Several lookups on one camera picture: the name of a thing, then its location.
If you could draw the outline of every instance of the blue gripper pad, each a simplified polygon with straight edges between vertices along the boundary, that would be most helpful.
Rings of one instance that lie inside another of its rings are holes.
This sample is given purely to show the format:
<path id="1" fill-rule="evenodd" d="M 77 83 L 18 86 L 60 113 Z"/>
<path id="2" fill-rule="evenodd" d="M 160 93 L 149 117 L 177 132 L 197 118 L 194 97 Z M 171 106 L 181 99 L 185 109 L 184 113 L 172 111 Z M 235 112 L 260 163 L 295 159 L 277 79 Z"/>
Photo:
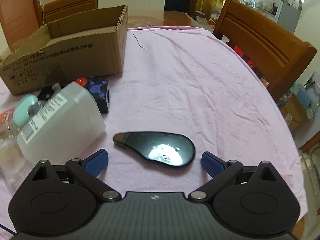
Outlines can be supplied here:
<path id="1" fill-rule="evenodd" d="M 228 163 L 209 152 L 204 152 L 202 154 L 201 165 L 212 178 L 228 167 Z"/>
<path id="2" fill-rule="evenodd" d="M 96 156 L 85 162 L 84 169 L 91 175 L 97 177 L 103 169 L 107 168 L 109 158 L 108 152 L 105 149 L 101 149 L 93 155 L 95 154 Z"/>

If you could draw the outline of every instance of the yellow plastic bag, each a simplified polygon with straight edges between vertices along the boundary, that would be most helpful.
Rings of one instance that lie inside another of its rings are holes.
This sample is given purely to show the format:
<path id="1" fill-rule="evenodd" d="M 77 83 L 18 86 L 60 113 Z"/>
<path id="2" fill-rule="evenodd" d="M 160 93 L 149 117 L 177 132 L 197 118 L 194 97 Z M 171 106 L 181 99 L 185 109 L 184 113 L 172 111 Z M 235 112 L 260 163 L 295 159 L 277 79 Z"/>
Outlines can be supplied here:
<path id="1" fill-rule="evenodd" d="M 220 0 L 211 0 L 211 11 L 210 14 L 220 14 L 223 4 Z"/>

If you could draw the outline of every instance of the barcode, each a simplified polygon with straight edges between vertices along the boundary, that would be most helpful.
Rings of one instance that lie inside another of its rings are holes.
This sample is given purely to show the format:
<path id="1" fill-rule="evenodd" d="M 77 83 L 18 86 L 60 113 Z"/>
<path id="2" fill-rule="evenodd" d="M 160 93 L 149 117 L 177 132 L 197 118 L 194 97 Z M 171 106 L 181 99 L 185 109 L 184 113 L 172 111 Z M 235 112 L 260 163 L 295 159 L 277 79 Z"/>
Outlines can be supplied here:
<path id="1" fill-rule="evenodd" d="M 32 126 L 30 125 L 30 122 L 28 122 L 21 130 L 22 135 L 27 142 L 29 138 L 34 134 L 35 130 L 33 130 Z"/>

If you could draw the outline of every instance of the kettle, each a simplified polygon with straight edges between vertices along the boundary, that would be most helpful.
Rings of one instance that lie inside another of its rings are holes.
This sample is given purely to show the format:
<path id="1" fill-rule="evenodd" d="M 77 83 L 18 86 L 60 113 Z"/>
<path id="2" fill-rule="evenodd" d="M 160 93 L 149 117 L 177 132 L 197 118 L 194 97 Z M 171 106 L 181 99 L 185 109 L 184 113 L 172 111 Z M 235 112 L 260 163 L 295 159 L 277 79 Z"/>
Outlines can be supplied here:
<path id="1" fill-rule="evenodd" d="M 277 14 L 277 10 L 278 10 L 278 4 L 277 3 L 273 3 L 273 10 L 272 10 L 272 14 L 276 15 Z"/>

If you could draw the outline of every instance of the purple circle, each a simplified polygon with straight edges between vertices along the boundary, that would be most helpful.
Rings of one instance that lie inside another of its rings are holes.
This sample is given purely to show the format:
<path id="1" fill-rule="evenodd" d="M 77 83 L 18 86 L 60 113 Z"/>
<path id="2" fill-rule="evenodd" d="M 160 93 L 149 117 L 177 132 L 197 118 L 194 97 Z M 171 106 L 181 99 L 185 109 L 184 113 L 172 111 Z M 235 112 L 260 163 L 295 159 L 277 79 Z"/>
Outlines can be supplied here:
<path id="1" fill-rule="evenodd" d="M 94 86 L 90 87 L 90 92 L 91 93 L 100 93 L 100 86 L 94 85 Z"/>

